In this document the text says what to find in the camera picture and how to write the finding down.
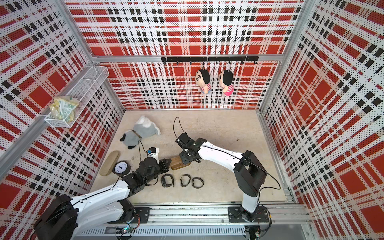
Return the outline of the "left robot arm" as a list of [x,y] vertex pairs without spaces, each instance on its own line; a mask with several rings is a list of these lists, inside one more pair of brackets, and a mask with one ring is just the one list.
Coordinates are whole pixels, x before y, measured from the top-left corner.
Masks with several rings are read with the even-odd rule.
[[168,172],[171,159],[147,157],[136,171],[105,188],[81,196],[61,195],[51,202],[34,224],[39,240],[71,240],[76,235],[109,222],[129,221],[135,208],[129,197]]

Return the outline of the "black round face watch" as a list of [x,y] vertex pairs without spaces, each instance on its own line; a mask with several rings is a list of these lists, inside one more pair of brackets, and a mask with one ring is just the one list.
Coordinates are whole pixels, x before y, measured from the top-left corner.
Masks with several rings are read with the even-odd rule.
[[192,186],[194,189],[201,189],[204,186],[204,180],[199,177],[192,178]]

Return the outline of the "wooden watch stand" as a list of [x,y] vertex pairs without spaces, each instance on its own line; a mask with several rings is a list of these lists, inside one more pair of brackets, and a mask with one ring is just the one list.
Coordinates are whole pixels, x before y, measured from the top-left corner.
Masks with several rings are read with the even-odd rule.
[[172,157],[171,158],[170,168],[175,171],[175,170],[179,170],[181,168],[187,167],[190,164],[191,163],[184,164],[182,159],[181,159],[181,157],[180,156],[176,156],[176,157]]

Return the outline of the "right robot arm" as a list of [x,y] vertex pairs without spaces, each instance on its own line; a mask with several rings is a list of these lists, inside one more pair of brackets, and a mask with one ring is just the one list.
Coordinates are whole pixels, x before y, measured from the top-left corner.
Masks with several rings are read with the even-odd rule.
[[243,192],[243,200],[239,213],[232,214],[230,220],[239,218],[249,223],[257,220],[257,215],[261,212],[258,209],[260,192],[268,172],[253,152],[237,153],[226,150],[202,138],[194,140],[187,133],[178,136],[176,143],[182,148],[180,157],[184,165],[207,160],[234,173],[238,187]]

